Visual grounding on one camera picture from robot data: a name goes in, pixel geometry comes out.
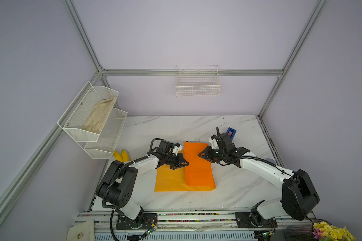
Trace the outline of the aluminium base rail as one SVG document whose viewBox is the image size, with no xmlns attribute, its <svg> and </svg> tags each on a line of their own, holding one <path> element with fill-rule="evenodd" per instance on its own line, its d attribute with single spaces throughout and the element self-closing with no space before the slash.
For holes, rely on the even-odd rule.
<svg viewBox="0 0 362 241">
<path fill-rule="evenodd" d="M 109 211 L 78 214 L 74 224 L 94 222 L 96 241 L 126 241 L 129 237 L 154 230 L 146 241 L 273 241 L 284 240 L 287 228 L 311 228 L 311 221 L 297 221 L 289 216 L 272 218 L 263 226 L 251 225 L 247 210 L 149 211 L 143 223 L 131 228 Z"/>
</svg>

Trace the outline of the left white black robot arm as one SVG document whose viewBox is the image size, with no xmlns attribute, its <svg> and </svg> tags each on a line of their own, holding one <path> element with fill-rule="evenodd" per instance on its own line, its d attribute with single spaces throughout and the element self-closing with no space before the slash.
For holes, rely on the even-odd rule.
<svg viewBox="0 0 362 241">
<path fill-rule="evenodd" d="M 130 220 L 138 219 L 143 208 L 132 198 L 137 177 L 164 165 L 172 170 L 189 166 L 182 149 L 179 143 L 155 138 L 145 156 L 126 163 L 113 161 L 96 188 L 102 208 L 111 209 Z"/>
</svg>

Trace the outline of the yellow banana right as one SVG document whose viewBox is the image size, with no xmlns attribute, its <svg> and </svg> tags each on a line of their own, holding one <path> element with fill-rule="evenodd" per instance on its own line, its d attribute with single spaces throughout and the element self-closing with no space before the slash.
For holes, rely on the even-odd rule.
<svg viewBox="0 0 362 241">
<path fill-rule="evenodd" d="M 126 162 L 130 161 L 129 155 L 126 150 L 121 151 L 121 156 L 122 156 L 123 162 L 126 163 Z"/>
</svg>

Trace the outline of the yellow flower bouquet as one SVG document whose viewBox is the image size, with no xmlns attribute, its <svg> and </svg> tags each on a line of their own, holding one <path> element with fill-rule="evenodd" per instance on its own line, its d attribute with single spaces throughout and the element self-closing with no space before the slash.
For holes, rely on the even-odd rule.
<svg viewBox="0 0 362 241">
<path fill-rule="evenodd" d="M 317 241 L 356 241 L 357 238 L 349 230 L 338 228 L 327 222 L 313 224 L 313 234 Z"/>
</svg>

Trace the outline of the yellow banana left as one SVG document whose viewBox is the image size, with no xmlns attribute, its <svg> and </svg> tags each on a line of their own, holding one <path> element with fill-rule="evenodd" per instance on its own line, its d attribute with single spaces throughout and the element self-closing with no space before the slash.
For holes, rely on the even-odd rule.
<svg viewBox="0 0 362 241">
<path fill-rule="evenodd" d="M 124 162 L 123 160 L 123 157 L 116 151 L 113 152 L 113 157 L 115 158 L 116 161 L 119 161 L 119 162 Z"/>
</svg>

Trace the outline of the blue tape dispenser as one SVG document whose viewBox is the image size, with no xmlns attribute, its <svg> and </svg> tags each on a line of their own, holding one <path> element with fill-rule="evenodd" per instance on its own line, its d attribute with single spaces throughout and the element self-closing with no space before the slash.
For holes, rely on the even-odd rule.
<svg viewBox="0 0 362 241">
<path fill-rule="evenodd" d="M 226 134 L 230 137 L 231 140 L 233 140 L 236 132 L 237 132 L 237 130 L 235 130 L 233 128 L 228 128 L 226 131 Z"/>
</svg>

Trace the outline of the beige cloth in basket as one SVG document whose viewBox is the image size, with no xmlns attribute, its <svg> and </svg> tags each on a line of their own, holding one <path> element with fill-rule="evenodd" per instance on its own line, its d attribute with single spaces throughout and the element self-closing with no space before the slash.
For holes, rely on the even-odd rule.
<svg viewBox="0 0 362 241">
<path fill-rule="evenodd" d="M 97 104 L 95 104 L 90 116 L 82 126 L 82 129 L 92 133 L 100 134 L 116 99 L 116 97 L 102 99 Z"/>
</svg>

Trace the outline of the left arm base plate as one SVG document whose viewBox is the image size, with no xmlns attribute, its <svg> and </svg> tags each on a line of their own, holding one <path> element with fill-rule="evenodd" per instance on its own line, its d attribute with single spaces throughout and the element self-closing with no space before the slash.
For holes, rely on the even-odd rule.
<svg viewBox="0 0 362 241">
<path fill-rule="evenodd" d="M 157 223 L 158 214 L 156 213 L 143 213 L 138 216 L 135 220 L 129 219 L 128 217 L 118 217 L 115 224 L 116 230 L 148 230 L 152 225 Z"/>
</svg>

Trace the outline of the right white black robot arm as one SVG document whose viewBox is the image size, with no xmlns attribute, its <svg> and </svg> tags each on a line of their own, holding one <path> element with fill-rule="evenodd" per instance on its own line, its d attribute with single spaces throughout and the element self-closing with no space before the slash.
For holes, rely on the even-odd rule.
<svg viewBox="0 0 362 241">
<path fill-rule="evenodd" d="M 209 138 L 210 145 L 199 157 L 221 166 L 235 165 L 262 177 L 281 192 L 281 197 L 255 204 L 249 215 L 251 224 L 263 226 L 272 218 L 290 216 L 302 221 L 320 202 L 312 180 L 304 170 L 293 171 L 263 159 L 245 147 L 236 147 L 228 134 Z"/>
</svg>

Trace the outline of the beige cloth bag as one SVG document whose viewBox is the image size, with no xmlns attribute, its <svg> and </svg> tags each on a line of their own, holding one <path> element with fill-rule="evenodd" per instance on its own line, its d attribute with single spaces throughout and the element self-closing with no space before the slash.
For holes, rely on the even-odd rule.
<svg viewBox="0 0 362 241">
<path fill-rule="evenodd" d="M 66 241 L 95 241 L 94 221 L 86 221 L 69 228 Z"/>
</svg>

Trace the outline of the yellow banana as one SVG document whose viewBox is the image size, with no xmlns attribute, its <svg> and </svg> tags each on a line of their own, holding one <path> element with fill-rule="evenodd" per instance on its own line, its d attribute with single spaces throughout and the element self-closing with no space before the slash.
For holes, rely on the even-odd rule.
<svg viewBox="0 0 362 241">
<path fill-rule="evenodd" d="M 123 160 L 123 157 L 116 151 L 113 152 L 113 157 L 115 158 L 116 161 L 119 161 L 119 162 L 124 162 Z"/>
<path fill-rule="evenodd" d="M 126 150 L 121 151 L 121 156 L 122 156 L 123 162 L 126 163 L 126 162 L 130 161 L 129 155 Z"/>
</svg>

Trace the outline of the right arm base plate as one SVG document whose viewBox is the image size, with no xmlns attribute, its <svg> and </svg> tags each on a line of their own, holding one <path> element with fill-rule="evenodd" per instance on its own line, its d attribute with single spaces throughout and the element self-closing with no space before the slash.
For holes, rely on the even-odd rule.
<svg viewBox="0 0 362 241">
<path fill-rule="evenodd" d="M 275 228 L 277 222 L 274 218 L 263 219 L 259 214 L 243 211 L 235 213 L 238 228 Z"/>
</svg>

